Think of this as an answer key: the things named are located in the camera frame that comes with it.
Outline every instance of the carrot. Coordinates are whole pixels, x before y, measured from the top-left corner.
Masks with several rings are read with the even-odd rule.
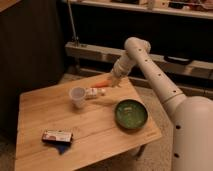
[[[110,81],[109,80],[105,80],[99,83],[96,83],[94,85],[91,86],[91,88],[102,88],[102,87],[109,87],[110,85]]]

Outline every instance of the tiled floor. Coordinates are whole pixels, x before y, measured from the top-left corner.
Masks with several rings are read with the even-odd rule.
[[[82,77],[65,74],[60,83]],[[138,149],[80,169],[81,171],[169,171],[171,167],[172,125],[151,89],[135,87],[163,137],[148,144],[140,158]],[[0,137],[0,171],[14,170],[15,145]]]

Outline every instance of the table top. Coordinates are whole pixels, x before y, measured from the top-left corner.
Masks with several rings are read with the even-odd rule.
[[[102,74],[21,94],[15,170],[76,170],[161,137],[150,114],[138,131],[123,130],[116,124],[114,109],[118,102],[135,99],[143,103],[128,78],[122,80],[120,88],[106,88],[105,96],[87,100],[83,109],[73,106],[68,95],[71,88],[87,88],[107,76]],[[46,146],[41,141],[45,130],[72,132],[71,148],[60,155],[56,148]]]

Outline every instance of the green bowl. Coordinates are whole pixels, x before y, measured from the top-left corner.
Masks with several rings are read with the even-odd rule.
[[[124,128],[141,128],[147,119],[148,113],[145,106],[136,100],[126,99],[116,105],[115,120]]]

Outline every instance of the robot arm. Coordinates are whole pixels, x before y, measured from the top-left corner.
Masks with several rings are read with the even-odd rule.
[[[112,85],[138,64],[173,122],[173,171],[213,170],[213,101],[186,95],[152,61],[147,41],[132,37],[111,70]]]

